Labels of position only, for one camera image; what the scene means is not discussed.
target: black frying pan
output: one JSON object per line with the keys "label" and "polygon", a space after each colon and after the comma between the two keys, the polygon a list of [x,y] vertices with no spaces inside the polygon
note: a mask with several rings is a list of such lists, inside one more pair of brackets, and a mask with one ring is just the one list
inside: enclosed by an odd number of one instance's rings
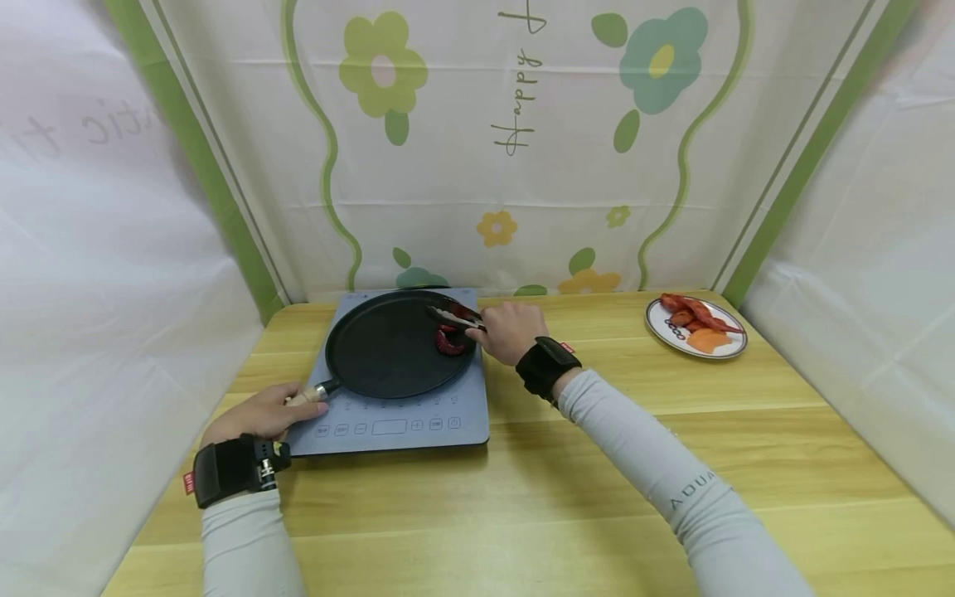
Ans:
{"label": "black frying pan", "polygon": [[456,356],[437,350],[437,323],[426,307],[443,305],[443,299],[443,294],[429,290],[396,290],[346,313],[325,345],[331,379],[305,388],[288,404],[325,400],[342,387],[372,398],[407,398],[461,374],[475,343],[463,338],[466,348]]}

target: white curtain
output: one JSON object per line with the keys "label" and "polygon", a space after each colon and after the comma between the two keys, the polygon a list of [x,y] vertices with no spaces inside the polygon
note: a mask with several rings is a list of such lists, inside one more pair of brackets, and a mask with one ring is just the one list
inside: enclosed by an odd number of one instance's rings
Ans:
{"label": "white curtain", "polygon": [[262,327],[98,2],[4,2],[0,80],[0,594],[98,595]]}
{"label": "white curtain", "polygon": [[140,4],[320,302],[721,289],[887,2]]}
{"label": "white curtain", "polygon": [[744,312],[955,525],[955,4],[924,2]]}

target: wooden handle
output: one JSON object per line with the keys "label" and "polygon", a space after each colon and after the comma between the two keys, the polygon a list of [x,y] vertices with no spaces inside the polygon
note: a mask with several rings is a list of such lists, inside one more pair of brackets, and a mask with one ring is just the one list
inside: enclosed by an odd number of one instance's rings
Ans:
{"label": "wooden handle", "polygon": [[306,402],[321,402],[325,392],[319,392],[318,386],[306,386],[301,392],[286,400],[286,406],[298,406]]}

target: white plate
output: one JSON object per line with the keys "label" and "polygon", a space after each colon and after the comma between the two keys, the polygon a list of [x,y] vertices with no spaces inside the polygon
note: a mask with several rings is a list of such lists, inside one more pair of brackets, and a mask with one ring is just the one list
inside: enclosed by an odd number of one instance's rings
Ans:
{"label": "white plate", "polygon": [[719,317],[727,324],[743,330],[743,333],[733,333],[728,331],[726,336],[730,338],[730,344],[724,344],[723,346],[718,346],[713,350],[713,354],[706,354],[703,351],[698,351],[694,347],[687,344],[687,338],[690,337],[690,331],[686,328],[680,328],[674,326],[669,321],[670,313],[668,310],[663,308],[663,305],[660,304],[660,299],[656,299],[647,306],[647,327],[650,328],[650,331],[656,334],[658,338],[671,345],[677,351],[685,352],[686,354],[692,354],[693,356],[699,356],[700,358],[709,358],[709,359],[726,359],[733,358],[738,356],[744,349],[746,349],[747,334],[746,328],[743,327],[743,324],[739,322],[738,319],[719,308],[713,303],[707,301],[696,299],[704,305],[707,306],[707,309],[710,310],[710,313],[713,314],[713,317]]}

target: red tag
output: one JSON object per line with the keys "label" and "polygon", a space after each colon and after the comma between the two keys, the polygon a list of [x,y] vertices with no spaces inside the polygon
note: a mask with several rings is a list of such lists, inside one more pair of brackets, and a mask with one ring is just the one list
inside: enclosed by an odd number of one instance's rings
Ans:
{"label": "red tag", "polygon": [[182,476],[182,484],[185,485],[185,495],[189,495],[192,492],[196,491],[196,482],[194,481],[195,475],[192,471],[189,471]]}

